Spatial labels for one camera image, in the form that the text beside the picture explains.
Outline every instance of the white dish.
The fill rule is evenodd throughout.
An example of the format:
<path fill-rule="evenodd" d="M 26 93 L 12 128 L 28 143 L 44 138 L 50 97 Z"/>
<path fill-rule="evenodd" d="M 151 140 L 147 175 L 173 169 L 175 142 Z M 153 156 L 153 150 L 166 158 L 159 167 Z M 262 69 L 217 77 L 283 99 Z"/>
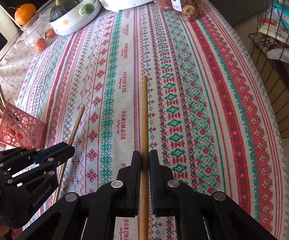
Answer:
<path fill-rule="evenodd" d="M 91 22 L 100 11 L 99 0 L 79 0 L 80 3 L 67 12 L 65 15 L 61 16 L 59 19 L 51 22 L 51 26 L 58 35 L 69 35 L 79 29 L 83 28 L 89 22 Z M 94 5 L 94 11 L 91 14 L 80 14 L 80 9 L 85 5 L 91 3 Z"/>
<path fill-rule="evenodd" d="M 85 17 L 81 17 L 79 19 L 77 19 L 72 25 L 69 26 L 69 28 L 67 30 L 64 30 L 62 32 L 56 32 L 56 34 L 61 35 L 61 36 L 65 36 L 65 35 L 70 35 L 78 30 L 80 30 L 81 28 L 85 27 L 89 22 L 91 22 L 99 13 L 101 9 L 101 3 L 99 2 L 99 0 L 97 1 L 97 3 L 95 3 L 95 9 L 91 14 L 86 14 Z"/>

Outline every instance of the pink basket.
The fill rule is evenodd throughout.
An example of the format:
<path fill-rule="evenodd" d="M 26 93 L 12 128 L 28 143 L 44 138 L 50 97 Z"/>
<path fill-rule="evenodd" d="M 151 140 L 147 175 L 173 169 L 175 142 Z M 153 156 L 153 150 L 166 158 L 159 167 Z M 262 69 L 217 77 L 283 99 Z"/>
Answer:
<path fill-rule="evenodd" d="M 0 121 L 0 143 L 41 148 L 45 123 L 7 102 Z"/>

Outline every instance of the wire rack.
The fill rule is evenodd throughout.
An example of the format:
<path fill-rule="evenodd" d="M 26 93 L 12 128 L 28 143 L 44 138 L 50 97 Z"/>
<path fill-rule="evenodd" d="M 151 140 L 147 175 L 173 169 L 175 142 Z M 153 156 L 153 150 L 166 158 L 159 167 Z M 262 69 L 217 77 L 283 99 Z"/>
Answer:
<path fill-rule="evenodd" d="M 289 0 L 260 0 L 258 11 L 257 31 L 249 34 L 251 57 L 285 138 L 289 137 Z"/>

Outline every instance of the table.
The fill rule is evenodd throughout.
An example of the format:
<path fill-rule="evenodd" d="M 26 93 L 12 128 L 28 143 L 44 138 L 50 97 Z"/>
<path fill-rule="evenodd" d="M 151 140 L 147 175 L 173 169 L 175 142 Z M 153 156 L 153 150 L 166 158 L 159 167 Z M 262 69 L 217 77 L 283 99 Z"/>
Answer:
<path fill-rule="evenodd" d="M 224 191 L 285 239 L 286 164 L 269 99 L 235 31 L 207 0 L 202 4 L 196 22 L 182 22 L 155 3 L 102 10 L 35 55 L 17 105 L 46 122 L 45 147 L 68 141 L 86 107 L 62 183 L 62 195 L 84 195 L 114 180 L 140 149 L 147 75 L 149 143 L 160 162 L 198 192 Z M 172 217 L 150 217 L 149 230 L 152 240 L 176 238 Z M 115 237 L 137 239 L 138 218 L 117 219 Z"/>

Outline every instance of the robotic hand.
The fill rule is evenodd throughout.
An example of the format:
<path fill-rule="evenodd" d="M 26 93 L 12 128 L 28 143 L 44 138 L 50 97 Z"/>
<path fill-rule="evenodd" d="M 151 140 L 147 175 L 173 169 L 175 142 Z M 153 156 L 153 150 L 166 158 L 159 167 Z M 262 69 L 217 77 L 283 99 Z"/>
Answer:
<path fill-rule="evenodd" d="M 0 152 L 0 232 L 28 223 L 58 187 L 57 166 L 74 153 L 64 142 L 45 150 L 19 147 Z M 32 164 L 38 166 L 16 175 Z"/>

